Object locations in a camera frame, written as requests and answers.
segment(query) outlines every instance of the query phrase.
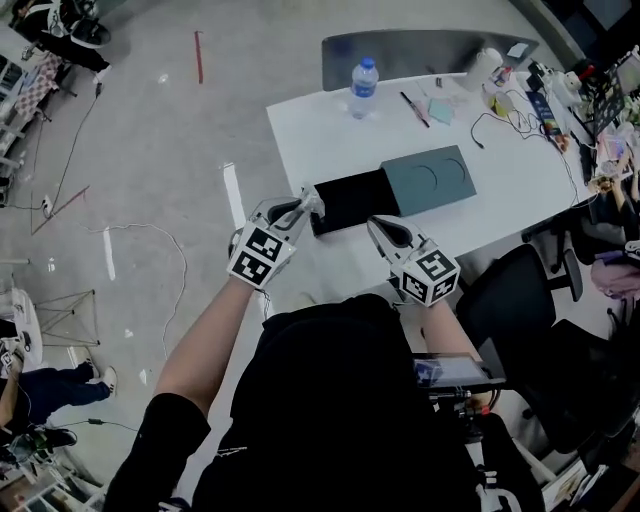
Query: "phone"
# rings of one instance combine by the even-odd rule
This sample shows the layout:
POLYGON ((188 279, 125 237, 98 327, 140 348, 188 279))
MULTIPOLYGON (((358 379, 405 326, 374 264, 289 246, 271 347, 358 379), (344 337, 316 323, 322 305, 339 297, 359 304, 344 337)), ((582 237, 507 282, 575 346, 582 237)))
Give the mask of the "phone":
POLYGON ((504 384, 492 379, 468 354, 414 354, 413 366, 418 386, 434 391, 456 388, 491 389, 504 384))

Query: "desk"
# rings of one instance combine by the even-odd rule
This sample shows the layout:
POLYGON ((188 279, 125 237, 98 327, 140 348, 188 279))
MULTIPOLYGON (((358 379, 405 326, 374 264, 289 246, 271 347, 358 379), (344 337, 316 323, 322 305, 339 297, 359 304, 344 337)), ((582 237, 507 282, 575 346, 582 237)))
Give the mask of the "desk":
MULTIPOLYGON (((502 90, 524 94, 514 75, 502 90)), ((346 111, 347 89, 268 107, 292 192, 298 194, 304 183, 378 169, 381 162, 392 158, 458 145, 477 195, 409 217, 448 254, 460 256, 566 210, 575 193, 555 147, 541 137, 522 140, 509 125, 485 116, 474 131, 486 148, 480 149, 469 134, 478 116, 489 111, 480 92, 466 92, 455 75, 441 76, 442 89, 435 86, 435 76, 380 83, 376 112, 361 121, 346 111), (412 100, 425 99, 423 90, 431 97, 457 99, 451 126, 432 120, 427 129, 399 94, 404 91, 412 100)), ((528 101, 509 96, 525 115, 533 112, 528 101)), ((575 202, 589 198, 575 141, 565 158, 578 191, 575 202)), ((308 247, 299 247, 299 253, 308 253, 309 271, 332 296, 322 299, 353 295, 388 277, 388 265, 379 257, 364 225, 318 239, 307 236, 304 243, 308 247)))

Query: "white cable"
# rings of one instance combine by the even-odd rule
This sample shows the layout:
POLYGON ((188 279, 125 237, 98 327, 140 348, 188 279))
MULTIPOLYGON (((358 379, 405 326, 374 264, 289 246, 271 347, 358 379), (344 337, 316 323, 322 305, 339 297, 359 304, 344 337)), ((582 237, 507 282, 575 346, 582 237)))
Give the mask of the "white cable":
MULTIPOLYGON (((55 217, 56 219, 58 219, 58 215, 56 214, 51 214, 52 217, 55 217)), ((167 327, 169 327, 169 323, 171 322, 171 320, 173 320, 173 317, 176 316, 176 313, 178 311, 178 304, 180 303, 180 299, 182 299, 182 295, 184 294, 184 289, 187 286, 187 258, 184 255, 184 252, 182 252, 182 249, 180 248, 180 246, 178 245, 178 242, 176 241, 176 239, 174 238, 174 236, 169 233, 168 231, 165 231, 162 228, 159 228, 158 226, 155 226, 154 224, 136 224, 136 223, 131 223, 131 224, 126 224, 125 226, 108 226, 105 229, 91 229, 88 228, 87 226, 80 224, 77 221, 72 221, 75 224, 77 224, 78 226, 80 226, 82 229, 84 229, 85 231, 88 231, 89 233, 92 234, 96 234, 96 233, 104 233, 104 231, 111 231, 112 229, 129 229, 129 228, 153 228, 157 231, 160 231, 161 233, 164 233, 165 235, 167 235, 170 239, 171 242, 173 242, 173 245, 175 245, 176 249, 178 249, 178 252, 180 253, 180 256, 182 257, 182 287, 180 288, 180 293, 178 294, 178 298, 176 299, 175 304, 173 305, 173 312, 171 313, 171 316, 169 317, 169 319, 165 322, 164 324, 164 328, 162 329, 162 347, 164 349, 164 358, 169 359, 169 353, 167 352, 167 341, 166 341, 166 337, 167 337, 167 327)))

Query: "shoe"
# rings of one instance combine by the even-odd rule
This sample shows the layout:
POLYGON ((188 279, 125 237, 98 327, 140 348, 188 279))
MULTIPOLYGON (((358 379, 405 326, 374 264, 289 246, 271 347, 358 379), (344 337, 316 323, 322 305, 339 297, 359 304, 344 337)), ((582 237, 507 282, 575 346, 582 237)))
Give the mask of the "shoe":
POLYGON ((102 71, 98 71, 96 73, 96 76, 93 77, 93 83, 94 84, 101 84, 102 81, 104 80, 104 77, 107 76, 107 73, 109 71, 111 71, 111 68, 113 66, 111 64, 109 64, 106 68, 104 68, 102 71))
POLYGON ((104 372, 102 376, 102 382, 104 382, 109 388, 109 393, 111 396, 116 394, 116 385, 118 384, 118 376, 116 375, 116 371, 113 369, 113 366, 109 366, 104 372))
POLYGON ((91 366, 91 369, 93 370, 93 378, 94 379, 100 378, 100 372, 96 368, 96 365, 93 364, 93 359, 91 359, 91 354, 86 348, 69 347, 67 349, 67 352, 69 352, 69 357, 71 358, 71 363, 73 364, 74 368, 77 368, 82 363, 88 363, 89 366, 91 366))

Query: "gray floor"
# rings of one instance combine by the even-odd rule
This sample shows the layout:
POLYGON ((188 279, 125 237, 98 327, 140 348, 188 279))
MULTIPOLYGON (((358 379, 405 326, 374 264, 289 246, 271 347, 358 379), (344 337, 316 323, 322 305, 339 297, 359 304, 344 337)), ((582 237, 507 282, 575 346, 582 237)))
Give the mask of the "gray floor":
MULTIPOLYGON (((105 24, 113 30, 113 42, 103 53, 114 68, 79 136, 58 204, 90 188, 34 236, 30 212, 0 215, 0 256, 32 259, 28 268, 16 269, 16 279, 35 300, 97 290, 102 345, 92 352, 98 366, 117 369, 118 395, 63 409, 53 418, 58 425, 87 417, 139 425, 164 361, 162 326, 182 283, 178 252, 148 228, 112 232, 116 278, 111 281, 102 235, 87 233, 79 223, 94 229, 153 223, 178 240, 189 272, 167 332, 171 348, 226 278, 233 221, 222 166, 235 164, 247 210, 262 198, 290 193, 265 107, 320 89, 324 37, 395 27, 468 28, 539 39, 508 0, 130 0, 113 10, 105 24), (202 31, 202 85, 195 30, 202 31), (146 385, 139 378, 142 370, 146 385)), ((535 56, 559 67, 544 44, 535 56)), ((78 72, 74 89, 77 99, 60 94, 51 102, 53 122, 43 127, 35 170, 39 127, 32 126, 26 164, 11 199, 15 204, 28 204, 32 192, 34 204, 45 194, 55 196, 73 137, 93 100, 86 71, 78 72)), ((42 220, 34 219, 34 225, 42 220)), ((517 243, 516 236, 493 244, 470 255, 467 264, 481 271, 517 243)), ((279 278, 287 279, 286 272, 279 278)), ((574 305, 563 293, 558 294, 562 315, 606 335, 606 299, 587 287, 585 298, 574 305)), ((210 415, 213 431, 180 484, 185 496, 229 425, 230 399, 260 321, 261 311, 253 303, 210 415)), ((48 349, 46 357, 53 366, 69 364, 64 349, 48 349)), ((505 416, 517 430, 521 404, 514 397, 504 401, 505 416)), ((74 430, 79 442, 73 455, 97 480, 107 481, 128 453, 132 434, 113 426, 74 430)))

